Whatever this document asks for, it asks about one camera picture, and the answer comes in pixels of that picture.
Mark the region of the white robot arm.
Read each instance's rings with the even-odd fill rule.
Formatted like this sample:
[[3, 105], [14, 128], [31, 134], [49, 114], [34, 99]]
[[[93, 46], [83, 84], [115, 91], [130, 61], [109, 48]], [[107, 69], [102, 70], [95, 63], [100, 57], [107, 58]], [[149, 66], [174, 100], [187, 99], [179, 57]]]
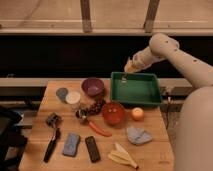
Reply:
[[163, 60], [191, 89], [180, 110], [173, 171], [213, 171], [213, 66], [181, 50], [172, 37], [156, 33], [127, 60], [124, 71], [139, 72]]

